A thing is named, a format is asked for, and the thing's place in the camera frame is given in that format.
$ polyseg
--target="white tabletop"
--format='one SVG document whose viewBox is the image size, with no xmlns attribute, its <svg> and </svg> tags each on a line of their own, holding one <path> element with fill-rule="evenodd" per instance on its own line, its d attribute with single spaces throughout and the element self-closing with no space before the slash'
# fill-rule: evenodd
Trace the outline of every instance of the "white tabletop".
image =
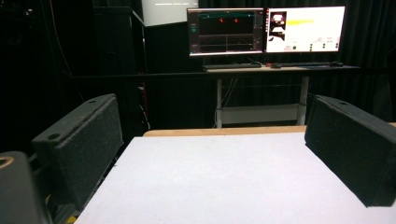
<svg viewBox="0 0 396 224">
<path fill-rule="evenodd" d="M 136 137 L 77 223 L 396 223 L 365 207 L 304 133 Z"/>
</svg>

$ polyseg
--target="monitor screen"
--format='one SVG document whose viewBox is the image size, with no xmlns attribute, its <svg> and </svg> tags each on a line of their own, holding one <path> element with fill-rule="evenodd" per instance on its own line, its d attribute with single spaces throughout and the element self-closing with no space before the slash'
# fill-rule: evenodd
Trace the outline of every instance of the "monitor screen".
<svg viewBox="0 0 396 224">
<path fill-rule="evenodd" d="M 345 7 L 268 8 L 265 51 L 336 52 Z"/>
<path fill-rule="evenodd" d="M 262 53 L 263 8 L 188 8 L 190 56 Z"/>
</svg>

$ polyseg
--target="computer mouse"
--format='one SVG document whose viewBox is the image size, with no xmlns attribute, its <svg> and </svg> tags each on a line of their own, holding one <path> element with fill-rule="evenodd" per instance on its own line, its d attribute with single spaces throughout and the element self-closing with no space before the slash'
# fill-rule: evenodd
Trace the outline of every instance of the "computer mouse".
<svg viewBox="0 0 396 224">
<path fill-rule="evenodd" d="M 272 63 L 270 68 L 281 68 L 282 65 L 278 64 L 278 63 Z"/>
</svg>

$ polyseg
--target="white panel on screen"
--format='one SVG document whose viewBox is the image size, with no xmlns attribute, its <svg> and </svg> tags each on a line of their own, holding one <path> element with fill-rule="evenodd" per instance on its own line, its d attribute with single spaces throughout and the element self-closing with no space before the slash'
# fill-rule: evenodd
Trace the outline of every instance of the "white panel on screen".
<svg viewBox="0 0 396 224">
<path fill-rule="evenodd" d="M 186 8 L 198 7 L 198 0 L 142 0 L 145 26 L 187 20 Z"/>
<path fill-rule="evenodd" d="M 345 7 L 268 8 L 266 52 L 337 52 Z"/>
</svg>

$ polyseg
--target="black acoustic curtain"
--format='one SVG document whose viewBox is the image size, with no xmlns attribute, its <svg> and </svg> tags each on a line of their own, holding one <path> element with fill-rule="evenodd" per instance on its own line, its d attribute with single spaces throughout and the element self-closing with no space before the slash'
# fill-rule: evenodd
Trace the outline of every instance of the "black acoustic curtain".
<svg viewBox="0 0 396 224">
<path fill-rule="evenodd" d="M 392 0 L 200 0 L 199 7 L 330 7 L 346 6 L 340 52 L 336 55 L 276 55 L 271 61 L 339 61 L 359 67 L 386 66 L 396 45 L 396 6 Z M 392 121 L 388 75 L 311 78 L 310 93 L 338 98 Z"/>
</svg>

